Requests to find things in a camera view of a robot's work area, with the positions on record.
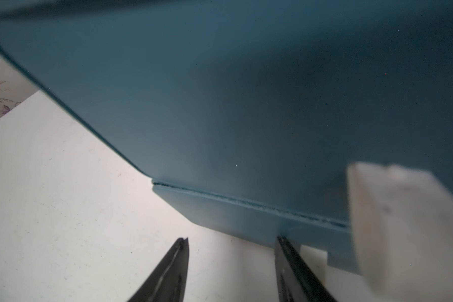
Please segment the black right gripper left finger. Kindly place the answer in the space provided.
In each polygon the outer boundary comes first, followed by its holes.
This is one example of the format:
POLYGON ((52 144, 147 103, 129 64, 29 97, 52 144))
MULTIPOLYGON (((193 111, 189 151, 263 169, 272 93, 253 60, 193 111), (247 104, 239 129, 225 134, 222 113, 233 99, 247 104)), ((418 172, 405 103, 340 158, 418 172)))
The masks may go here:
POLYGON ((184 301, 189 256, 188 238, 178 238, 129 302, 184 301))

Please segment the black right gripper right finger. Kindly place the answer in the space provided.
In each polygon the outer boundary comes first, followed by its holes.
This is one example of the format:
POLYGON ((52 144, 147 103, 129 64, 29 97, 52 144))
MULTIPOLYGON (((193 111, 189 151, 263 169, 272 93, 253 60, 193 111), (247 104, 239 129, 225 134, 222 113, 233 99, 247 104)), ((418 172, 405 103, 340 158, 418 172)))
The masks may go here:
POLYGON ((276 239, 274 255, 279 301, 336 302, 287 238, 276 239))

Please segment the teal drawer cabinet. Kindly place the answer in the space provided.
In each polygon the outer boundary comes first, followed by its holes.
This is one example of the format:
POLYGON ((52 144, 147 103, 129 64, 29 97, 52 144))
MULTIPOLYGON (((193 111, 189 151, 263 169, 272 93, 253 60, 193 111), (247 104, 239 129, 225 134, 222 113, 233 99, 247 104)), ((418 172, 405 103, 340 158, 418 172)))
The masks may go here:
POLYGON ((453 1, 0 1, 0 52, 194 223, 453 252, 453 1))

